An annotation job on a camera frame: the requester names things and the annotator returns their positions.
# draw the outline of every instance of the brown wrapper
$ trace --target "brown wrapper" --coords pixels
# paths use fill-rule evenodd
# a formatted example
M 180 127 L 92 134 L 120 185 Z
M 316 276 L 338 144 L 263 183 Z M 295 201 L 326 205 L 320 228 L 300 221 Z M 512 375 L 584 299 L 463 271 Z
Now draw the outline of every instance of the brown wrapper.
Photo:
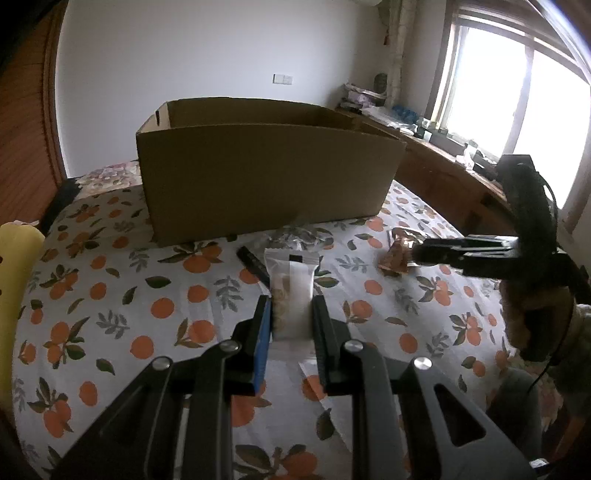
M 388 232 L 388 253 L 378 263 L 378 268 L 385 275 L 400 275 L 408 273 L 409 267 L 418 267 L 413 262 L 412 249 L 416 244 L 422 244 L 426 236 L 419 230 L 397 227 Z

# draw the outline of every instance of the metal screw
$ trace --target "metal screw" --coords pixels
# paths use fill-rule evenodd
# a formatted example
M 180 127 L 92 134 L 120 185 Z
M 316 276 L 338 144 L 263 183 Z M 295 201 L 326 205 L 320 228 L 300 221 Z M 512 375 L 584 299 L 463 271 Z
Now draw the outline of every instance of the metal screw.
M 433 362 L 431 362 L 426 356 L 416 357 L 413 363 L 419 370 L 429 370 L 433 366 Z
M 240 343 L 234 340 L 224 340 L 223 342 L 220 342 L 220 348 L 223 352 L 232 353 L 240 348 Z
M 363 350 L 363 344 L 359 340 L 347 340 L 345 350 L 351 353 L 357 353 Z
M 152 368 L 154 370 L 166 370 L 168 367 L 170 367 L 170 358 L 167 356 L 159 356 L 152 360 Z

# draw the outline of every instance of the cardboard box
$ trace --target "cardboard box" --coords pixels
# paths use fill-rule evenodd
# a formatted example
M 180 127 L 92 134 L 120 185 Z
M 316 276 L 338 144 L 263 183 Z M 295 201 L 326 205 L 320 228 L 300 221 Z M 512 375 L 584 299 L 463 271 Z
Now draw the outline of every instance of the cardboard box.
M 405 144 L 306 103 L 167 102 L 136 134 L 159 246 L 376 215 Z

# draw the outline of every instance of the yellow pillow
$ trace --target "yellow pillow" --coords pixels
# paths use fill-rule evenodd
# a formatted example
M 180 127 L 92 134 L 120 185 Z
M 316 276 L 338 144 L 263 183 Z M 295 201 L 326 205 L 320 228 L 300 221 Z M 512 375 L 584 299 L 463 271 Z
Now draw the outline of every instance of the yellow pillow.
M 30 225 L 0 226 L 0 408 L 12 420 L 12 349 L 18 311 L 43 234 Z

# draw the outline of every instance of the cable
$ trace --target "cable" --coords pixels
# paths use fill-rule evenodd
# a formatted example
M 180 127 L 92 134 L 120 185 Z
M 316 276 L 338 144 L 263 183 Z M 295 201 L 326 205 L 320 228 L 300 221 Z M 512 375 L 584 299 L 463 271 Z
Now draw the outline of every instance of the cable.
M 558 241 L 558 239 L 557 239 L 557 237 L 558 237 L 558 204 L 556 203 L 556 197 L 555 197 L 554 192 L 552 191 L 552 188 L 550 187 L 550 184 L 548 183 L 548 181 L 539 173 L 538 173 L 538 177 L 541 180 L 541 182 L 545 185 L 545 187 L 548 188 L 548 191 L 550 192 L 550 196 L 552 197 L 553 216 L 554 216 L 554 239 L 556 241 Z M 556 355 L 558 354 L 558 351 L 562 347 L 564 339 L 566 338 L 566 334 L 569 332 L 570 322 L 572 319 L 573 319 L 573 315 L 571 312 L 571 315 L 569 317 L 569 323 L 566 326 L 564 333 L 562 334 L 562 338 L 560 339 L 560 342 L 558 343 L 556 350 L 554 350 L 552 355 L 550 355 L 550 360 L 545 365 L 544 369 L 542 370 L 542 373 L 540 375 L 538 375 L 538 377 L 528 387 L 527 392 L 525 393 L 526 395 L 528 395 L 530 393 L 530 391 L 535 387 L 536 383 L 540 381 L 540 379 L 545 375 L 545 373 L 548 371 L 548 369 L 554 364 L 554 360 L 556 359 Z

